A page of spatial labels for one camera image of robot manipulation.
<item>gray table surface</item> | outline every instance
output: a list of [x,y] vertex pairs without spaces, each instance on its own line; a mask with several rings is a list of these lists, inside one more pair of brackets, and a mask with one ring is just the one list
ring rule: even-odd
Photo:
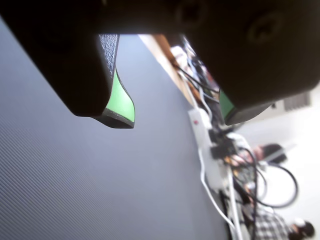
[[137,35],[117,69],[134,129],[72,115],[0,19],[0,240],[224,240],[189,103]]

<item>wall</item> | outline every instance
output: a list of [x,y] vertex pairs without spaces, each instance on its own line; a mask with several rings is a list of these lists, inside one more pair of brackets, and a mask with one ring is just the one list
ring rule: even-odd
[[[277,212],[290,223],[296,217],[310,221],[320,233],[320,86],[311,92],[312,107],[262,121],[246,123],[238,133],[246,137],[251,146],[279,143],[284,147],[296,144],[287,153],[283,164],[297,178],[300,194],[297,201]],[[270,169],[268,203],[281,203],[293,193],[293,184],[282,172]]]

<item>green rubber pad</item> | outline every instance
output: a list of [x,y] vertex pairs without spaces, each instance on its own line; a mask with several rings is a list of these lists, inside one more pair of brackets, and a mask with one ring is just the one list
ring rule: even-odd
[[232,111],[232,109],[235,108],[233,103],[229,100],[227,95],[220,89],[219,93],[219,102],[220,102],[220,108],[221,113],[224,119],[228,116],[228,114]]
[[135,122],[134,103],[123,89],[116,70],[114,70],[111,96],[106,108],[114,111],[133,123]]

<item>plaid shirt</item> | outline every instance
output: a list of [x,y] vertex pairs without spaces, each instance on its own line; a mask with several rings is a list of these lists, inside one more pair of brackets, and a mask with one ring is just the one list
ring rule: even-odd
[[256,214],[256,240],[288,240],[290,227],[285,220],[273,213],[258,208]]

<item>air vent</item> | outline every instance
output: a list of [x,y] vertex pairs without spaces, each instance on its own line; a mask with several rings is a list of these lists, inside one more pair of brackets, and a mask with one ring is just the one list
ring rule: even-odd
[[310,92],[304,92],[296,96],[291,96],[283,100],[284,110],[290,112],[311,105]]

